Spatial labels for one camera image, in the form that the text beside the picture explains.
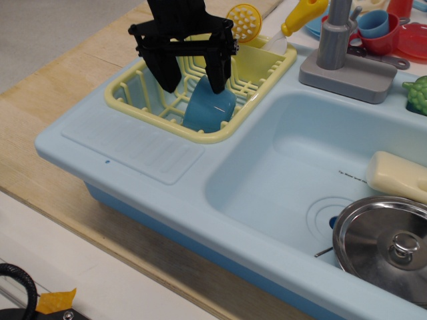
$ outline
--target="wooden table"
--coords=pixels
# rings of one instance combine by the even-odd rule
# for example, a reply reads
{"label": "wooden table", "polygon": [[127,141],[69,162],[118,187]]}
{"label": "wooden table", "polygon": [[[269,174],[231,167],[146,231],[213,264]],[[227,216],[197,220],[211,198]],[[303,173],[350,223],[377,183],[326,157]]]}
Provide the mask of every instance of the wooden table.
{"label": "wooden table", "polygon": [[[236,0],[206,0],[225,16]],[[281,0],[253,0],[266,16]],[[72,230],[220,319],[311,319],[152,230],[99,204],[82,181],[42,160],[35,137],[137,57],[132,23],[144,2],[0,95],[0,191]]]}

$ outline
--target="red cup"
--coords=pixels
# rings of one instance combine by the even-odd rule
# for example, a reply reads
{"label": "red cup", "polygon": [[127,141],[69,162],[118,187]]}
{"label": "red cup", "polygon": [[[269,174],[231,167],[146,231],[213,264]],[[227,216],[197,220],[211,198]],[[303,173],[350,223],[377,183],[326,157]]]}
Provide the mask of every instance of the red cup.
{"label": "red cup", "polygon": [[414,0],[390,0],[387,12],[397,15],[399,18],[409,18],[413,2]]}
{"label": "red cup", "polygon": [[373,55],[387,55],[396,50],[399,44],[400,20],[398,16],[389,13],[388,25],[390,32],[382,37],[373,39],[363,38],[358,30],[357,33],[350,36],[350,42],[355,39],[360,39],[362,41],[361,47],[365,47],[367,52]]}

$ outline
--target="toy sink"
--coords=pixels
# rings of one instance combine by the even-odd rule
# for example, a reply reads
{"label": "toy sink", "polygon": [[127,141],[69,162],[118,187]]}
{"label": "toy sink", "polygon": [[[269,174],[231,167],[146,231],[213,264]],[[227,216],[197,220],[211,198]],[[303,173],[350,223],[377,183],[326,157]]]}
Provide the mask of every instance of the toy sink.
{"label": "toy sink", "polygon": [[379,194],[365,182],[376,151],[427,166],[427,118],[406,109],[401,88],[415,76],[398,73],[372,105],[299,83],[310,52],[297,49],[218,141],[108,106],[105,88],[136,61],[42,132],[37,151],[99,201],[315,318],[425,319],[421,307],[342,271],[334,252],[314,257],[332,246],[331,220],[344,207]]}

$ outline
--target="gray faucet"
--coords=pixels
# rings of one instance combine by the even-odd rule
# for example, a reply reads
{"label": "gray faucet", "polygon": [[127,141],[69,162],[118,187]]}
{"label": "gray faucet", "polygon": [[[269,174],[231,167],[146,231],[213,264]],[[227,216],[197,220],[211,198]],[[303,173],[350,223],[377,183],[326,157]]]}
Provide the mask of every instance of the gray faucet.
{"label": "gray faucet", "polygon": [[357,7],[349,18],[352,0],[331,0],[323,23],[319,49],[300,66],[298,79],[305,85],[368,103],[381,103],[392,87],[397,68],[387,63],[348,55],[351,32],[357,28]]}
{"label": "gray faucet", "polygon": [[322,69],[337,70],[344,66],[350,34],[357,28],[357,16],[362,7],[350,9],[352,0],[331,0],[328,20],[322,25],[317,65]]}

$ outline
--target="green toy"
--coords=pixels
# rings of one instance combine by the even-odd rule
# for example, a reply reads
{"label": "green toy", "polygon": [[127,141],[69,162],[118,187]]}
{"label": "green toy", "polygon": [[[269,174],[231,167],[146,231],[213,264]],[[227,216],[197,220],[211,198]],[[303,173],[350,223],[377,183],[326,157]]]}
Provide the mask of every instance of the green toy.
{"label": "green toy", "polygon": [[421,114],[427,115],[427,75],[415,82],[403,82],[403,88],[409,90],[408,102]]}

